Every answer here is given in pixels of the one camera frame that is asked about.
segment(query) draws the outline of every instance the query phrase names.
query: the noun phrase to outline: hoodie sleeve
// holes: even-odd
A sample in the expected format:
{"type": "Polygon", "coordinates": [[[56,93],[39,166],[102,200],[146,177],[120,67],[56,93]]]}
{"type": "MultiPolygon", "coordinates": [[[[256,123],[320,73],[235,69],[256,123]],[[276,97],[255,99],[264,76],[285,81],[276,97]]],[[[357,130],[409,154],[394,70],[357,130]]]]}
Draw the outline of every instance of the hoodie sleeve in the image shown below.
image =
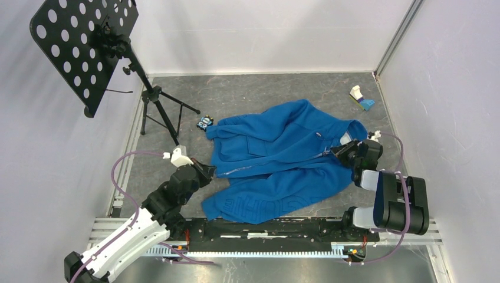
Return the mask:
{"type": "Polygon", "coordinates": [[[298,100],[269,108],[262,114],[248,114],[221,120],[217,126],[208,127],[206,137],[227,139],[242,135],[271,142],[281,135],[285,126],[313,108],[307,100],[298,100]]]}

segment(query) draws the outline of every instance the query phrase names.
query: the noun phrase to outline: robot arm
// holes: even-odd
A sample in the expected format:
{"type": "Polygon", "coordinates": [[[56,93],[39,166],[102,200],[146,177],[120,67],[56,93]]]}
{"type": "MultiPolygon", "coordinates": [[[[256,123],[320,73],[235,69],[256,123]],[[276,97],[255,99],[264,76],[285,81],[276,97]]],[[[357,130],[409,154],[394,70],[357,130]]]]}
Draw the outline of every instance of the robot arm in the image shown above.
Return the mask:
{"type": "Polygon", "coordinates": [[[174,149],[171,162],[177,171],[142,203],[136,223],[133,217],[97,246],[79,255],[70,253],[64,259],[64,275],[70,282],[77,270],[89,259],[75,283],[113,282],[138,257],[156,244],[184,233],[185,219],[180,208],[200,187],[212,180],[215,168],[186,156],[186,148],[174,149]],[[101,254],[94,256],[103,246],[101,254]]]}
{"type": "Polygon", "coordinates": [[[331,148],[342,165],[351,168],[354,184],[376,193],[373,207],[350,208],[346,212],[348,225],[402,231],[406,221],[402,182],[406,182],[410,199],[410,229],[407,233],[423,235],[429,228],[425,180],[411,176],[400,180],[395,173],[377,171],[378,159],[383,153],[378,137],[380,132],[372,133],[369,139],[361,142],[353,140],[331,148]]]}

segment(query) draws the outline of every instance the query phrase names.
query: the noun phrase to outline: blue fleece jacket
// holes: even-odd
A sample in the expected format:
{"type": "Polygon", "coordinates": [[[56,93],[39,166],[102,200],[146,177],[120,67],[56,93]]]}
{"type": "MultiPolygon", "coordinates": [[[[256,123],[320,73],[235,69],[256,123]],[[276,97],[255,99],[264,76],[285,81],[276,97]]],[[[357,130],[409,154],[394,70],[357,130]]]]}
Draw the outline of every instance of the blue fleece jacket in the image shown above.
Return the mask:
{"type": "Polygon", "coordinates": [[[229,178],[231,185],[203,201],[207,218],[261,223],[345,189],[351,170],[329,149],[339,146],[346,132],[352,139],[367,137],[359,121],[339,120],[307,100],[208,127],[216,175],[229,178]]]}

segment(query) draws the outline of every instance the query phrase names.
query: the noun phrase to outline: small toy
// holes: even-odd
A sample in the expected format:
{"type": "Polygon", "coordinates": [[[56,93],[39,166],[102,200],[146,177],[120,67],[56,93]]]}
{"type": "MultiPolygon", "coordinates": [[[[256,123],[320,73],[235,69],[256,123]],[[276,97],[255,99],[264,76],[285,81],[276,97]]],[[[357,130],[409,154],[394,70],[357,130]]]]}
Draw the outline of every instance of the small toy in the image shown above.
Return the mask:
{"type": "Polygon", "coordinates": [[[196,127],[200,128],[203,131],[206,131],[206,128],[208,128],[208,126],[211,125],[213,125],[213,118],[207,115],[201,118],[200,122],[198,122],[196,127]]]}
{"type": "Polygon", "coordinates": [[[353,87],[350,94],[351,98],[365,111],[368,111],[375,104],[375,101],[363,98],[359,85],[353,87]]]}

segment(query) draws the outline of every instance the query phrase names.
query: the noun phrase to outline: black music stand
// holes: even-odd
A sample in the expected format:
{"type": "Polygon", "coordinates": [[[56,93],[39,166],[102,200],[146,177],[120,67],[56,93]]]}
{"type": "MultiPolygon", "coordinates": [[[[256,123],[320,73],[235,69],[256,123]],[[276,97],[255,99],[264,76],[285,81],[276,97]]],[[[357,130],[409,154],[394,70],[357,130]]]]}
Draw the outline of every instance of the black music stand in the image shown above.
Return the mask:
{"type": "Polygon", "coordinates": [[[153,87],[147,79],[130,44],[130,33],[139,13],[135,0],[46,0],[30,23],[31,35],[76,95],[85,104],[84,114],[93,118],[107,90],[118,60],[128,58],[131,64],[123,71],[137,72],[146,91],[142,92],[144,113],[141,134],[145,134],[146,118],[167,128],[179,145],[182,108],[200,111],[153,87]],[[180,104],[177,130],[167,116],[159,96],[180,104]],[[147,105],[156,105],[165,125],[146,113],[147,105]]]}

